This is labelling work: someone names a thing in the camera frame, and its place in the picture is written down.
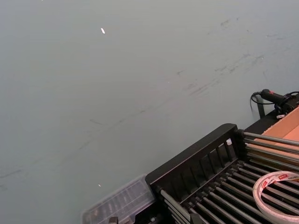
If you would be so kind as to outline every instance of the cardboard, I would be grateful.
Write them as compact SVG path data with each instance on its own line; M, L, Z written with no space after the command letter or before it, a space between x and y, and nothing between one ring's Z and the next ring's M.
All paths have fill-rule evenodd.
M284 118L282 118L276 124L274 124L273 126L268 128L262 135L299 141L299 107L297 107L291 113L286 115ZM265 142L265 143L272 144L272 145L296 149L296 150L298 150L298 154L291 154L291 153L287 153L287 152L278 151L275 149L251 145L252 147L259 148L264 151L273 152L278 155L290 156L292 158L299 159L299 147L297 147L297 146L289 146L286 144L274 143L272 141L260 140L260 139L255 139L255 141ZM283 159L283 158L279 158L278 160L286 162L285 159ZM299 165L298 163L289 161L289 160L288 160L288 163L296 165L296 166Z

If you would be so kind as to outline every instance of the cardboard box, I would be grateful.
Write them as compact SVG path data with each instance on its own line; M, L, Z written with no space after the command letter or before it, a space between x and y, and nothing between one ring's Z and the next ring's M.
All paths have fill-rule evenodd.
M299 107L297 107L295 110L293 110L287 116L285 116L283 119L278 121L276 124L274 124L273 126L268 128L262 135L299 141ZM278 161L287 162L287 163L295 165L295 166L299 166L299 162L292 161L287 158L287 157L291 157L291 158L296 158L299 160L299 147L290 146L290 145L281 144L281 143L275 143L275 142L267 141L267 140L260 140L260 139L255 139L255 141L265 142L265 143L272 144L272 145L283 146L283 147L298 150L298 154L292 154L292 153L278 151L278 150L270 149L270 148L266 148L266 147L251 145L252 147L262 149L263 151L276 153L281 156L271 156L271 155L265 155L265 154L254 152L255 154L263 155L270 159L275 159Z

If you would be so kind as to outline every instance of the tape roll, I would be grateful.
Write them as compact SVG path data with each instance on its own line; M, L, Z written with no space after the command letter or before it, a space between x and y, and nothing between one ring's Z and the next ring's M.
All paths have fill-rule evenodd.
M260 211L271 221L277 224L299 224L299 216L287 215L274 210L262 201L262 191L270 184L279 181L299 182L299 175L289 171L278 171L262 176L253 186L253 197Z

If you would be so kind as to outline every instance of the power cord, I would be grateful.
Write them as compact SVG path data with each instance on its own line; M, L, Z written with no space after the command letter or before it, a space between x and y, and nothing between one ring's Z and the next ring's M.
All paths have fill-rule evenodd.
M283 114L283 110L282 110L282 106L291 98L295 98L295 96L293 95L294 93L299 93L299 91L293 91L290 93L287 93L284 95L283 100L281 100L281 102L275 104L275 103L260 103L257 102L256 100L254 100L254 98L256 98L256 96L260 96L262 94L262 92L254 92L251 96L250 96L250 107L252 110L252 105L251 105L251 101L255 102L256 104L260 104L260 105L271 105L274 104L274 108L277 111L278 114Z
M270 104L274 104L274 103L260 103L260 102L257 102L253 99L253 97L256 97L256 96L260 96L262 92L254 92L251 97L250 97L250 100L252 100L253 102L255 102L256 104L261 104L261 105L270 105Z

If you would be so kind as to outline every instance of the white tape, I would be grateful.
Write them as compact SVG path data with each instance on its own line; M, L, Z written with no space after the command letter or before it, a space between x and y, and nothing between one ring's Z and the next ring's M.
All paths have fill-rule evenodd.
M253 186L253 197L260 211L271 221L277 224L298 224L299 216L290 216L278 210L274 210L262 201L262 191L270 184L279 181L299 182L299 175L289 171L278 171L262 176Z

